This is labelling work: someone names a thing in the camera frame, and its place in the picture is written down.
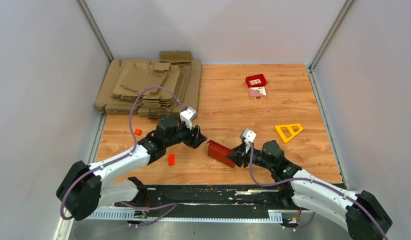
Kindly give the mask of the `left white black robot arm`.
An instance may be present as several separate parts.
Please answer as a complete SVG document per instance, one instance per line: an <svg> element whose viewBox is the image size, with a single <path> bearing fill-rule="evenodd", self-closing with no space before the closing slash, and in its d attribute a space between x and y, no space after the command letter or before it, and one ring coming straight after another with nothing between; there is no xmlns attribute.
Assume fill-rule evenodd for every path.
<svg viewBox="0 0 411 240"><path fill-rule="evenodd" d="M147 193L137 178L130 177L118 183L112 181L133 169L154 163L166 154L169 147L183 143L197 149L206 140L198 125L188 126L174 117L165 117L155 130L124 152L92 164L75 162L55 194L61 202L61 217L81 221L98 207L117 202L142 206L147 200Z"/></svg>

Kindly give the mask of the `aluminium frame rail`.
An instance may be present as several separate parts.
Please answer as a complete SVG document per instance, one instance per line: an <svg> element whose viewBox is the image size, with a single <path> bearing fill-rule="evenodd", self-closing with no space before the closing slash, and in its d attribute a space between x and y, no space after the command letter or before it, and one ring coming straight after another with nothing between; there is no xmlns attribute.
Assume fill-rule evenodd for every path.
<svg viewBox="0 0 411 240"><path fill-rule="evenodd" d="M142 182L141 184L141 190L145 189L146 185L144 185ZM258 183L256 185L260 187L283 187L281 185L273 185L273 183ZM288 194L289 191L286 189L286 187L284 187L284 189L287 192L288 197L290 198ZM118 208L131 208L136 211L136 215L132 218L133 221L139 220L141 218L151 218L153 222L156 222L166 216L171 216L177 219L192 218L195 220L206 219L213 221L218 221L219 219L269 219L269 212L273 210L265 209L264 207L260 206L256 207L253 205L178 205L178 203L176 202L153 207L140 207L128 203L128 201L120 201L115 202L113 204L100 206L93 213L97 212L100 208L105 208L107 206L114 206Z"/></svg>

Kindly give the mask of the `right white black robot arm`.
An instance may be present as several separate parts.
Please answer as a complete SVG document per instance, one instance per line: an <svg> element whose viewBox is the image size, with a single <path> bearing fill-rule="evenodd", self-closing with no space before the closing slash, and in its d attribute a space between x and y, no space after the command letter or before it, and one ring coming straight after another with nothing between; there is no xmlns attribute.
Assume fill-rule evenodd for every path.
<svg viewBox="0 0 411 240"><path fill-rule="evenodd" d="M287 190L279 194L282 207L295 205L321 215L345 229L353 240L386 240L393 221L374 194L351 191L325 182L288 160L275 140L262 149L245 142L227 154L238 167L257 165L269 170L273 185Z"/></svg>

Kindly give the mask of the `clear card box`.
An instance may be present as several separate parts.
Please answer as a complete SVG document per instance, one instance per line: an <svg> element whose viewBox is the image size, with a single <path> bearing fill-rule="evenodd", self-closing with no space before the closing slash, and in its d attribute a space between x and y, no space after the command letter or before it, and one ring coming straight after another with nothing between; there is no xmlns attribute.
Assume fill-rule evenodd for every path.
<svg viewBox="0 0 411 240"><path fill-rule="evenodd" d="M248 96L251 100L266 98L268 96L266 88L264 86L249 87Z"/></svg>

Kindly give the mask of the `red toy brick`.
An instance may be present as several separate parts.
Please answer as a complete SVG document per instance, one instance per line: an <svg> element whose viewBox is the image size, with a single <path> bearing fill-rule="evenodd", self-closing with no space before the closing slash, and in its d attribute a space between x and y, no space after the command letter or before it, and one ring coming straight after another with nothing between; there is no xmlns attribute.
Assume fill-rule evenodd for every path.
<svg viewBox="0 0 411 240"><path fill-rule="evenodd" d="M262 73L247 76L245 82L249 88L264 87L267 85L267 80Z"/></svg>

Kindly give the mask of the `red paper box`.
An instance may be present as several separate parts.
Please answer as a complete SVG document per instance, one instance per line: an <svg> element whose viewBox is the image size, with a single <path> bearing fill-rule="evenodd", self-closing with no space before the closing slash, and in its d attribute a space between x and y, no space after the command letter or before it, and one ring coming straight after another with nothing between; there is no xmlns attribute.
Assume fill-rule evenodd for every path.
<svg viewBox="0 0 411 240"><path fill-rule="evenodd" d="M209 140L207 144L207 155L209 157L228 166L229 168L233 168L235 166L235 163L227 157L227 155L235 153L234 150L213 140Z"/></svg>

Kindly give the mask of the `small orange cube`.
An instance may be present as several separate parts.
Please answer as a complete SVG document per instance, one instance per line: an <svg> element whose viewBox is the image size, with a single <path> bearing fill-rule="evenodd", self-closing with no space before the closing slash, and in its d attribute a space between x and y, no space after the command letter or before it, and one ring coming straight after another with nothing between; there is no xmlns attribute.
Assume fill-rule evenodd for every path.
<svg viewBox="0 0 411 240"><path fill-rule="evenodd" d="M134 130L134 134L135 134L136 136L141 136L141 135L142 135L142 130L139 129L139 128L136 128L136 129Z"/></svg>

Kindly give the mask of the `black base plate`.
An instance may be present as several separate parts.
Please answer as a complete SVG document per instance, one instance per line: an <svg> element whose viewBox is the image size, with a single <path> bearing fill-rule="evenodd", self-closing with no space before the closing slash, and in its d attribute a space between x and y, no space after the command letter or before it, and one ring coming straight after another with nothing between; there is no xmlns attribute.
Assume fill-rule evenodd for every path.
<svg viewBox="0 0 411 240"><path fill-rule="evenodd" d="M147 184L128 203L137 207L178 205L252 205L266 210L298 211L284 187L254 184Z"/></svg>

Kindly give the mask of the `stack of flat cardboard boxes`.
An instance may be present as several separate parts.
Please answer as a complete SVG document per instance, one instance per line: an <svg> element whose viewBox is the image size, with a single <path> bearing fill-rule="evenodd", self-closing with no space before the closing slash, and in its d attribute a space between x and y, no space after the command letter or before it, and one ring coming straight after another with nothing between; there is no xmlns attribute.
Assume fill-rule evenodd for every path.
<svg viewBox="0 0 411 240"><path fill-rule="evenodd" d="M150 120L199 106L202 63L189 51L160 51L159 58L115 58L94 103L99 113L133 113Z"/></svg>

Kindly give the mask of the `small red block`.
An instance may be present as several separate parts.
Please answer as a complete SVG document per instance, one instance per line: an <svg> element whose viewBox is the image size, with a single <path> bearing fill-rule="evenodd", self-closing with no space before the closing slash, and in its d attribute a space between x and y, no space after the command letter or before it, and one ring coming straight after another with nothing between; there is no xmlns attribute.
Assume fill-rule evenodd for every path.
<svg viewBox="0 0 411 240"><path fill-rule="evenodd" d="M173 153L169 154L169 156L168 156L168 165L169 166L174 166L175 162L176 162L175 160L176 160L175 154L173 154Z"/></svg>

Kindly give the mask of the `yellow triangular plastic piece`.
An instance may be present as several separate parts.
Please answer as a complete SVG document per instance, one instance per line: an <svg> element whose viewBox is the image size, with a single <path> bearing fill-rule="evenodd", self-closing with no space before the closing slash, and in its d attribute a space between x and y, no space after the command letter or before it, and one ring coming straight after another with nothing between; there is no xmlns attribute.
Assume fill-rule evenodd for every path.
<svg viewBox="0 0 411 240"><path fill-rule="evenodd" d="M282 124L274 127L281 140L286 144L304 130L300 123Z"/></svg>

